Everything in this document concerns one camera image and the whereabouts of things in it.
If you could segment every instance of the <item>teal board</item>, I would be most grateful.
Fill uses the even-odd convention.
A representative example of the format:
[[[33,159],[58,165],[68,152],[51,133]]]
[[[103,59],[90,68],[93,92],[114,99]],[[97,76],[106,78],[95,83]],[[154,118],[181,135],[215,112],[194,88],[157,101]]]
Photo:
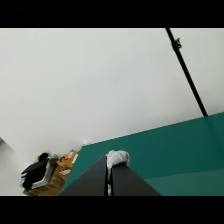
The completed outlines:
[[[216,176],[219,177],[216,182],[223,179],[224,184],[224,175],[220,171],[224,169],[224,113],[86,145],[65,188],[110,150],[129,152],[130,167],[164,195],[199,195],[199,190],[195,190],[195,194],[192,190],[194,185],[195,189],[198,186],[195,178],[205,180],[207,171],[217,171]],[[192,180],[190,191],[184,189],[184,180]],[[175,194],[166,183],[172,189],[182,187],[182,190],[176,190]],[[224,194],[223,188],[220,187],[219,191]]]

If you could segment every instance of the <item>metal rod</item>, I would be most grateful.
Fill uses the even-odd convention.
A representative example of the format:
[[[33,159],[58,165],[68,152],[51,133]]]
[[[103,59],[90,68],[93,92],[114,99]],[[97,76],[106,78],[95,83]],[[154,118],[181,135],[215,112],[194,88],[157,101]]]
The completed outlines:
[[[193,80],[191,79],[190,73],[189,73],[189,71],[187,69],[187,66],[186,66],[186,64],[184,62],[184,59],[183,59],[183,57],[182,57],[182,55],[181,55],[181,53],[179,51],[179,48],[181,47],[181,45],[179,43],[179,40],[178,39],[177,40],[174,39],[173,34],[172,34],[170,28],[166,28],[166,31],[167,31],[167,34],[168,34],[170,40],[171,40],[171,43],[172,43],[172,46],[173,46],[173,50],[175,51],[175,53],[177,55],[177,58],[178,58],[178,60],[180,62],[180,65],[181,65],[181,67],[182,67],[182,69],[184,71],[184,74],[185,74],[186,78],[187,78],[187,81],[188,81],[188,83],[189,83],[189,85],[191,87],[191,90],[192,90],[192,92],[193,92],[193,94],[195,96],[195,99],[197,100],[198,106],[200,107],[203,116],[206,117],[206,116],[208,116],[208,114],[207,114],[207,112],[206,112],[206,110],[204,108],[204,105],[203,105],[203,103],[201,101],[201,98],[200,98],[200,96],[198,94],[198,91],[197,91],[197,89],[196,89],[196,87],[195,87],[195,85],[193,83]]]

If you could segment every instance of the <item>white cloth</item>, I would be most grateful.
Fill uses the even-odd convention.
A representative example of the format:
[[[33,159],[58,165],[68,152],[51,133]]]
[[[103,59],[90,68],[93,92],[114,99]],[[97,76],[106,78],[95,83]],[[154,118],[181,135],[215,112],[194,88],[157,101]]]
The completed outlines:
[[[128,152],[122,150],[120,151],[111,150],[106,156],[107,156],[108,180],[110,179],[112,166],[123,162],[125,162],[127,166],[129,166],[130,157]]]

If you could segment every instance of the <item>table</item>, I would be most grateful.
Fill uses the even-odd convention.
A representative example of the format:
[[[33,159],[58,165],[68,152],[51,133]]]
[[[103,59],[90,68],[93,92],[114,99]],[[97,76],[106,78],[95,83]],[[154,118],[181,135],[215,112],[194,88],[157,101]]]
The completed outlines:
[[[162,195],[224,195],[224,113],[86,145],[64,189],[110,150]]]

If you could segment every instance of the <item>black pole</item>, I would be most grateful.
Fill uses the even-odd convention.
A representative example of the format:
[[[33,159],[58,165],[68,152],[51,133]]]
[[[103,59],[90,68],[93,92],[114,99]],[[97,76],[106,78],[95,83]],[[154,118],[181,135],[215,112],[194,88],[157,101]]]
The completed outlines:
[[[169,36],[169,38],[171,40],[171,43],[172,43],[172,46],[173,46],[173,50],[175,51],[175,53],[177,55],[177,58],[178,58],[178,60],[180,62],[180,65],[181,65],[183,71],[184,71],[184,74],[185,74],[185,76],[187,78],[187,81],[188,81],[190,87],[191,87],[191,90],[192,90],[192,92],[193,92],[193,94],[195,96],[195,99],[197,100],[198,106],[200,107],[201,112],[204,115],[204,117],[206,117],[206,116],[208,116],[208,114],[207,114],[207,112],[206,112],[206,110],[204,108],[204,105],[203,105],[203,103],[201,101],[201,98],[200,98],[200,96],[198,94],[198,91],[195,88],[193,80],[191,79],[190,73],[189,73],[189,71],[187,69],[187,66],[186,66],[186,64],[184,62],[184,59],[183,59],[183,57],[182,57],[182,55],[181,55],[181,53],[179,51],[179,48],[181,48],[180,40],[179,40],[179,38],[177,40],[174,39],[173,34],[171,33],[170,28],[166,28],[166,32],[167,32],[167,34],[168,34],[168,36]]]

